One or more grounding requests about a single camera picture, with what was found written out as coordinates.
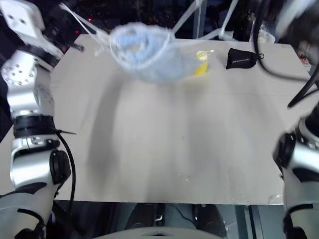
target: robotic arm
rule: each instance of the robotic arm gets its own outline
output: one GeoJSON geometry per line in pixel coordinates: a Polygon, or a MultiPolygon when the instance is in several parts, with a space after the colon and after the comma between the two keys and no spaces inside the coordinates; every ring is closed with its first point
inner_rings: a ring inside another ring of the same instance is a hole
{"type": "Polygon", "coordinates": [[[58,150],[50,72],[63,53],[45,36],[38,8],[22,0],[1,0],[8,26],[25,42],[5,62],[13,120],[10,179],[14,192],[0,198],[0,238],[41,238],[58,189],[70,176],[69,158],[58,150]]]}
{"type": "Polygon", "coordinates": [[[273,159],[285,182],[284,231],[288,239],[315,239],[319,233],[319,104],[284,133],[273,159]]]}

